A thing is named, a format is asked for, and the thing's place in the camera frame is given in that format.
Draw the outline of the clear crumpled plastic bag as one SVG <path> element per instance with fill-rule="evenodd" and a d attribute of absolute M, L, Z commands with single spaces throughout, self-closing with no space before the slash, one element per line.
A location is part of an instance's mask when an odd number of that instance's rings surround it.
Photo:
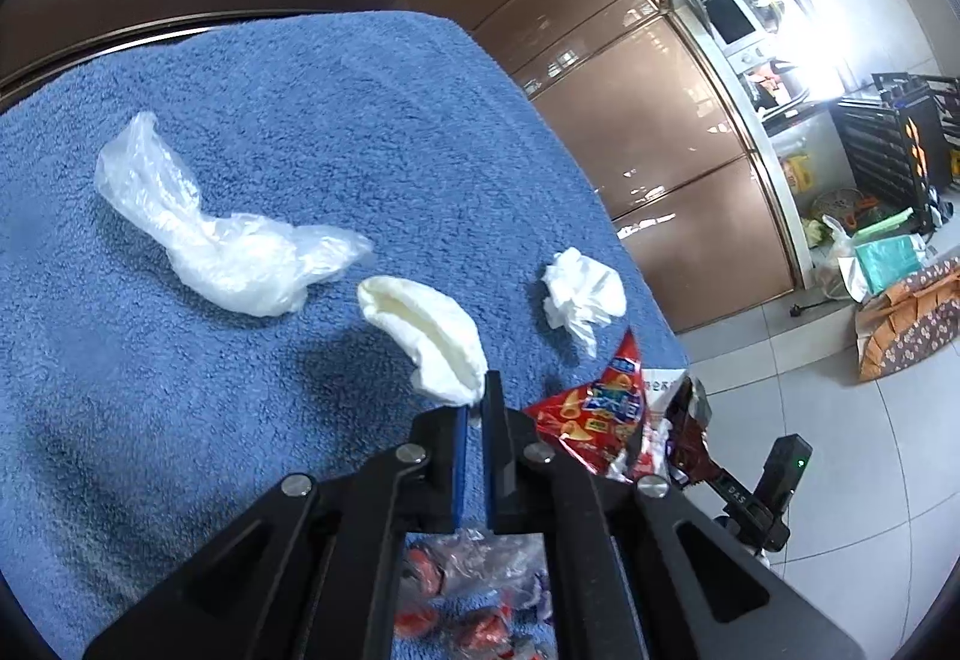
<path fill-rule="evenodd" d="M 210 217 L 189 167 L 139 112 L 98 153 L 94 187 L 122 218 L 156 241 L 172 272 L 203 299 L 245 316 L 301 311 L 309 288 L 342 278 L 373 252 L 361 234 L 295 226 L 263 215 Z"/>

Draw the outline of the orange brown patterned apron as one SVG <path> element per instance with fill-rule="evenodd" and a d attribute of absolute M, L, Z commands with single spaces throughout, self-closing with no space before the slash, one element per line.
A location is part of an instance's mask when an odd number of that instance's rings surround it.
<path fill-rule="evenodd" d="M 910 273 L 854 316 L 861 382 L 900 373 L 958 337 L 958 259 Z"/>

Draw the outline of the clear red candy wrappers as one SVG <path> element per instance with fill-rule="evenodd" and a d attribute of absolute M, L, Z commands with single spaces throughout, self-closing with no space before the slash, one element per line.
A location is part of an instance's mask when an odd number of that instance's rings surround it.
<path fill-rule="evenodd" d="M 553 658 L 544 540 L 457 530 L 412 541 L 400 566 L 394 637 L 444 658 Z"/>

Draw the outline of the brown kitchen cabinets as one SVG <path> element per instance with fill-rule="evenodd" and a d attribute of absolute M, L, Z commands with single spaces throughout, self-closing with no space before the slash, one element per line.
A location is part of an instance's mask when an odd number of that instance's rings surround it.
<path fill-rule="evenodd" d="M 797 288 L 757 144 L 667 0 L 500 0 L 472 33 L 583 168 L 672 327 Z"/>

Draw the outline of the teal plastic bag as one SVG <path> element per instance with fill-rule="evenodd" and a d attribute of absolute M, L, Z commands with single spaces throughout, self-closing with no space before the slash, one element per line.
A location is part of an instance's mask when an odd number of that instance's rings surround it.
<path fill-rule="evenodd" d="M 854 252 L 869 293 L 877 296 L 923 268 L 926 243 L 919 234 L 900 234 L 858 245 Z"/>

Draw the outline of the red snack chip bag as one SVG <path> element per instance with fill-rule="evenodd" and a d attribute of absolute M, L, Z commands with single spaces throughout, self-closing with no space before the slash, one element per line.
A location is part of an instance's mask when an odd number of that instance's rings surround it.
<path fill-rule="evenodd" d="M 628 328 L 601 377 L 528 406 L 540 437 L 605 476 L 643 426 L 647 401 L 641 350 Z"/>

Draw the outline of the white foam fruit wrap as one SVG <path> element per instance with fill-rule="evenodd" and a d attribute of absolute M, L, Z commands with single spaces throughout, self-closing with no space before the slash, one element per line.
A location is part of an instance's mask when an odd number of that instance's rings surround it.
<path fill-rule="evenodd" d="M 413 362 L 417 394 L 448 406 L 485 395 L 488 361 L 477 323 L 459 302 L 427 284 L 376 275 L 356 288 L 363 319 L 389 335 Z"/>

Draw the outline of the dark red snack wrapper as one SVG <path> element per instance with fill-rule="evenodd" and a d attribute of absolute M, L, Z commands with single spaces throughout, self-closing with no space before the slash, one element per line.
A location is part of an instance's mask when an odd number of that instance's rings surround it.
<path fill-rule="evenodd" d="M 626 478 L 662 476 L 681 490 L 701 481 L 711 468 L 712 414 L 703 384 L 686 371 L 651 382 L 643 421 L 625 445 Z"/>

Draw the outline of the white crumpled tissue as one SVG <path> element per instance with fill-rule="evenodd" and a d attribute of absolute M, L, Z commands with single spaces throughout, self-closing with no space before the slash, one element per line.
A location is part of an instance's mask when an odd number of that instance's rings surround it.
<path fill-rule="evenodd" d="M 626 314 L 619 273 L 605 263 L 568 247 L 553 257 L 542 275 L 547 288 L 544 314 L 551 330 L 563 328 L 583 355 L 597 356 L 596 328 L 608 327 Z"/>

